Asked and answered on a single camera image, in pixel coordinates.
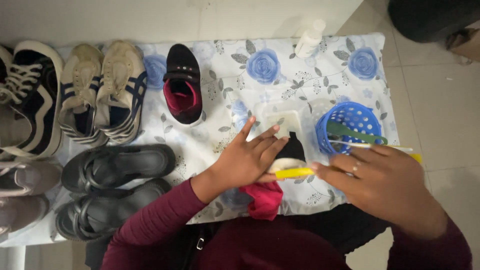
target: maroon top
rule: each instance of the maroon top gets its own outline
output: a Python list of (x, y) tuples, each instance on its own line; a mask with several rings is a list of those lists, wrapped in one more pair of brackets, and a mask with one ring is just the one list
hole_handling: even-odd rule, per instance
[[(117, 230), (105, 253), (102, 270), (168, 268), (164, 256), (175, 232), (206, 204), (190, 181), (141, 209)], [(472, 269), (470, 248), (449, 219), (442, 237), (425, 241), (393, 227), (388, 269)], [(273, 221), (239, 218), (223, 223), (214, 238), (198, 251), (194, 269), (339, 269), (349, 270), (341, 254), (321, 237), (295, 229), (287, 217)]]

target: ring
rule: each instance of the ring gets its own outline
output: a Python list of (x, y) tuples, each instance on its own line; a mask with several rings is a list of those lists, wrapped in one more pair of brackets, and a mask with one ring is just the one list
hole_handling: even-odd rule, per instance
[(360, 161), (357, 161), (356, 166), (353, 166), (352, 171), (353, 171), (353, 172), (358, 171), (360, 165), (361, 165), (361, 162), (360, 162)]

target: hand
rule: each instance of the hand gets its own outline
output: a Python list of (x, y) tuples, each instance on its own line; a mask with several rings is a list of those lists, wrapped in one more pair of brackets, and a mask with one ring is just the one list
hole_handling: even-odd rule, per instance
[(425, 187), (422, 166), (400, 150), (354, 148), (350, 156), (335, 155), (328, 167), (314, 162), (312, 169), (353, 205), (409, 234), (434, 239), (446, 231), (446, 214)]
[(288, 137), (277, 139), (274, 134), (280, 130), (280, 126), (274, 125), (247, 142), (254, 123), (255, 117), (252, 116), (223, 150), (218, 160), (206, 171), (192, 178), (192, 188), (202, 202), (209, 203), (220, 193), (234, 187), (279, 180), (274, 174), (265, 171), (287, 144)]

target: red rag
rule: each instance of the red rag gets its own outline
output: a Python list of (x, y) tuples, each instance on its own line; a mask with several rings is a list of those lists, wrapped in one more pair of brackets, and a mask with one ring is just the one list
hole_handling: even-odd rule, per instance
[(254, 183), (239, 187), (239, 190), (253, 197), (253, 201), (248, 204), (248, 213), (252, 218), (269, 221), (275, 218), (283, 196), (283, 190), (276, 181)]

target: white plastic bottle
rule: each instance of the white plastic bottle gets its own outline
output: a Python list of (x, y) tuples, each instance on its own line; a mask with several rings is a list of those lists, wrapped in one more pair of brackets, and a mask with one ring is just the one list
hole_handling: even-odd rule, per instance
[(310, 57), (322, 41), (322, 33), (325, 30), (325, 21), (318, 19), (313, 22), (313, 26), (303, 32), (301, 38), (295, 47), (295, 55), (299, 58)]

